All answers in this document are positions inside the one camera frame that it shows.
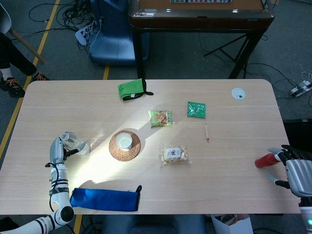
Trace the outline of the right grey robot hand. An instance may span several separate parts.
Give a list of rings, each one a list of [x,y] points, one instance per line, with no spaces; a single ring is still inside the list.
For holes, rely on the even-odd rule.
[[[290,145],[280,148],[271,147],[268,151],[274,155],[278,162],[282,162],[287,181],[282,181],[268,174],[268,179],[275,185],[290,189],[297,197],[312,196],[312,159],[309,155]]]

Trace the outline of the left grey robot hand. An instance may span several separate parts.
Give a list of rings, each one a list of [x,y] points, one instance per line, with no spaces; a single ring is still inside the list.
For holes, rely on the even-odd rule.
[[[63,132],[56,137],[50,146],[50,163],[64,164],[68,157],[79,152],[79,148],[69,146],[70,133]]]

